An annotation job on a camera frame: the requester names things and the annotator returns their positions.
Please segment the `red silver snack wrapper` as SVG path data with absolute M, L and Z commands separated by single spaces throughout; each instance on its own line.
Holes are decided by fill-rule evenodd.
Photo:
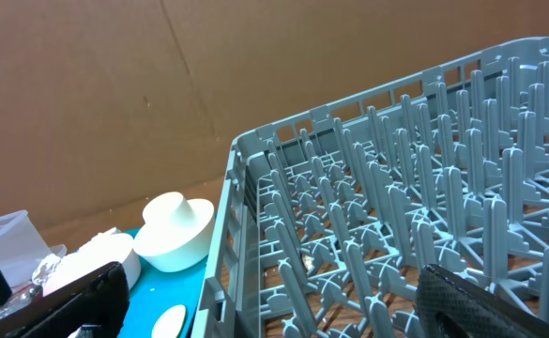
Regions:
M 11 315 L 42 297 L 42 287 L 27 281 L 11 288 L 12 295 L 0 305 L 0 319 Z

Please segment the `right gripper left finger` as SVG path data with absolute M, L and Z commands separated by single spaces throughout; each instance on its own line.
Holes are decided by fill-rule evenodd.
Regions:
M 0 338 L 116 337 L 130 306 L 122 264 L 110 262 L 0 319 Z

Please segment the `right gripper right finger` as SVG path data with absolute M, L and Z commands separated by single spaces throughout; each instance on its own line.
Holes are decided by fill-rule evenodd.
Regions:
M 549 323 L 435 264 L 419 273 L 416 314 L 427 338 L 549 337 Z

